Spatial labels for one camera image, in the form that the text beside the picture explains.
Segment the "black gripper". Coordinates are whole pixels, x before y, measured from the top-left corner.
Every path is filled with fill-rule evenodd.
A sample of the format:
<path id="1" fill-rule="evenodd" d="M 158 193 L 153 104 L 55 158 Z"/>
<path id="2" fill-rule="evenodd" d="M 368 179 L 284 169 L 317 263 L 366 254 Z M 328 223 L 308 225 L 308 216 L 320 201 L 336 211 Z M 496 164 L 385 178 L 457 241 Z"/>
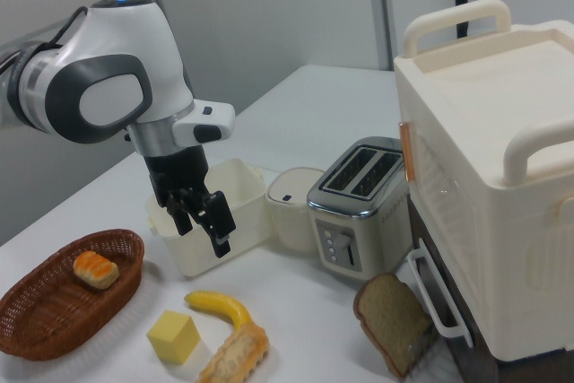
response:
<path id="1" fill-rule="evenodd" d="M 188 147 L 167 156 L 144 156 L 152 188 L 160 206 L 165 206 L 173 219 L 179 236 L 193 230 L 189 214 L 178 192 L 186 191 L 199 196 L 193 212 L 194 221 L 209 237 L 213 253 L 222 258 L 230 252 L 229 237 L 236 230 L 225 194 L 209 194 L 204 184 L 208 163 L 202 145 Z"/>

